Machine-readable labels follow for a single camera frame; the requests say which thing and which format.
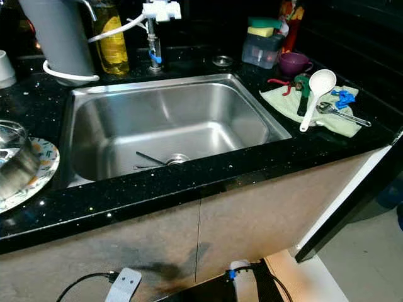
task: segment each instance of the black granite countertop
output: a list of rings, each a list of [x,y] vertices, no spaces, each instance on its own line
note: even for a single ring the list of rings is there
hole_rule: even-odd
[[[18,121],[31,136],[59,146],[71,88],[42,73],[41,63],[21,62],[25,72],[18,83],[0,90],[0,117]],[[279,114],[259,95],[259,90],[274,88],[266,80],[276,76],[275,70],[240,62],[220,69],[210,58],[171,62],[158,75],[148,70],[148,63],[139,64],[129,75],[104,75],[94,86],[228,72],[288,130],[291,139],[67,189],[54,189],[51,181],[34,197],[0,214],[0,254],[384,147],[402,126],[398,111],[360,92],[353,111],[371,121],[372,127],[361,129],[353,138],[323,127],[301,133],[298,123]],[[346,81],[338,79],[338,85]]]

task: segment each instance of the white plastic ladle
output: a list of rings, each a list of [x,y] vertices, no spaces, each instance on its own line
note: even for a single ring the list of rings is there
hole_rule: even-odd
[[[336,85],[336,75],[329,69],[321,69],[311,75],[309,87],[312,91],[312,102],[300,125],[300,131],[305,132],[309,128],[310,120],[316,109],[316,104],[321,96],[328,93]]]

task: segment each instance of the patterned plate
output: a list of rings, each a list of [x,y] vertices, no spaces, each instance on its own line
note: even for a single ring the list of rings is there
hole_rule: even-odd
[[[0,213],[18,206],[36,194],[49,182],[59,166],[60,155],[54,144],[42,138],[31,137],[30,140],[33,149],[40,157],[39,170],[25,188],[19,190],[9,198],[0,199]]]

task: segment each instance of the stainless steel sink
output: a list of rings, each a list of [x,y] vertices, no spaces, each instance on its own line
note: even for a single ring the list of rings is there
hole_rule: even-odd
[[[231,74],[75,89],[60,185],[131,174],[172,154],[190,160],[290,138]]]

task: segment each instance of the green towel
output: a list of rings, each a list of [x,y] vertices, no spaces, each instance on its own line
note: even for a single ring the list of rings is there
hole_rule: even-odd
[[[334,90],[347,90],[349,93],[355,96],[358,94],[358,89],[347,86],[335,86]],[[290,94],[287,96],[283,96],[283,93],[286,91],[287,86],[282,86],[280,88],[273,89],[267,92],[260,92],[260,95],[278,112],[288,118],[291,118],[294,121],[301,123],[304,117],[297,114],[297,110],[300,104],[301,92],[296,91],[295,88],[292,87]],[[339,96],[332,96],[330,93],[327,93],[319,99],[318,104],[321,101],[326,101],[334,104],[338,100]],[[311,101],[312,93],[309,95],[308,108]],[[343,108],[340,111],[348,115],[353,115],[353,110],[351,110],[350,107]],[[317,112],[317,110],[314,111],[314,115],[310,121],[309,126],[325,126],[327,129],[346,137],[353,137],[358,132],[358,130],[361,129],[361,126],[357,125],[353,121],[348,121],[345,118],[332,113],[321,114]]]

